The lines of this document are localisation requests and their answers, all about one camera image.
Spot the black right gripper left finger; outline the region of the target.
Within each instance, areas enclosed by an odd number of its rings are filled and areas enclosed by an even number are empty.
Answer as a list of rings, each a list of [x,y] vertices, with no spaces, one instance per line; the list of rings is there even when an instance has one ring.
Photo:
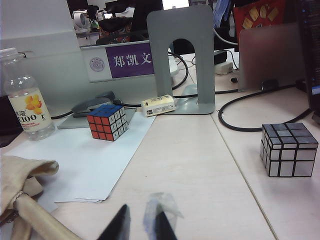
[[[124,204],[98,237],[98,240],[129,240],[130,224],[130,208]]]

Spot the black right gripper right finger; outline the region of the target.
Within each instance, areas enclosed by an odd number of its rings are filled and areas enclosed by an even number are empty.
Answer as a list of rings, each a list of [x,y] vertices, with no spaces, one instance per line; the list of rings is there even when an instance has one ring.
[[[177,240],[177,237],[164,211],[161,211],[156,216],[154,230],[156,240]]]

